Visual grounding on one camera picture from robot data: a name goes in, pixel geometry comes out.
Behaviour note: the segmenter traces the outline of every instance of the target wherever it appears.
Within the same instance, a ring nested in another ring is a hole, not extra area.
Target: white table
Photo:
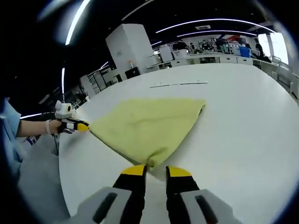
[[[208,84],[149,88],[198,79]],[[120,101],[141,97],[207,101],[177,150],[151,172],[155,177],[148,174],[141,223],[169,223],[163,181],[166,165],[190,171],[201,189],[209,189],[231,205],[245,224],[272,223],[299,179],[299,108],[282,86],[250,65],[180,66],[105,89],[78,109],[79,118],[92,122]],[[90,133],[62,134],[59,171],[70,215],[94,192],[112,186],[129,166]]]

